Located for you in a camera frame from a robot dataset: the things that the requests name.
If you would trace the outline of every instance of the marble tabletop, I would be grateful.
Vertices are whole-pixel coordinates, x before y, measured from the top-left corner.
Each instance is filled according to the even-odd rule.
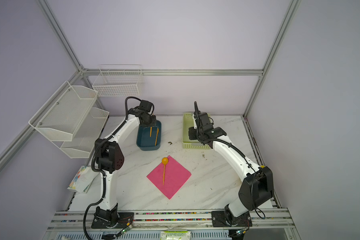
[[[211,116],[215,127],[221,127],[235,144],[250,159],[254,158],[241,116]],[[110,117],[102,137],[115,130],[124,117]],[[156,151],[141,151],[136,146],[137,128],[120,144],[124,154],[124,165],[117,171],[117,193],[119,210],[193,210],[222,209],[237,196],[241,181],[225,159],[212,149],[183,149],[182,116],[157,116],[162,123],[162,139]],[[192,176],[172,197],[165,197],[147,175],[161,163],[161,159],[172,156],[189,170]],[[100,199],[100,175],[92,182],[85,194],[76,194],[69,211],[85,211],[90,203]],[[271,201],[259,208],[273,208]]]

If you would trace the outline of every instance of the white wall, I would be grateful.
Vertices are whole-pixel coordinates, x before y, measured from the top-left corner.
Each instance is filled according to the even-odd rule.
[[[262,69],[289,0],[49,0],[86,68]]]
[[[96,76],[89,77],[94,82]],[[243,114],[257,76],[146,76],[140,99],[155,105],[156,115],[194,111],[193,102],[208,113]],[[125,97],[100,97],[110,115],[125,115]],[[128,101],[128,108],[138,105]]]
[[[0,0],[0,153],[74,72],[34,0]],[[0,174],[0,239],[41,239],[84,162],[33,134]]]
[[[360,1],[301,2],[249,122],[302,239],[360,239]]]

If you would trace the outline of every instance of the pink cloth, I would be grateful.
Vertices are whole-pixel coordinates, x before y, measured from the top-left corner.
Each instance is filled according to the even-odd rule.
[[[171,199],[191,177],[191,173],[173,157],[168,156],[163,185],[163,170],[164,164],[160,163],[147,177],[168,199]]]

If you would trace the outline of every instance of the green basket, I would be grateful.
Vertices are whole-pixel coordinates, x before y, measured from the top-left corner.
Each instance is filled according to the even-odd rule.
[[[188,129],[193,127],[193,113],[183,114],[183,148],[187,149],[211,149],[207,144],[203,145],[197,140],[189,140]]]

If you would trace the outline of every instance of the white mesh tray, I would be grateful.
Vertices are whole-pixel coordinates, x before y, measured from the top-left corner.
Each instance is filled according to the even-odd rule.
[[[41,120],[32,124],[34,116],[29,121],[49,141],[72,141],[97,98],[93,89],[66,84],[65,92]]]
[[[89,158],[108,114],[109,112],[99,108],[91,108],[73,140],[63,142],[60,149],[70,158]]]
[[[100,97],[139,96],[144,86],[140,65],[99,65],[93,89]]]

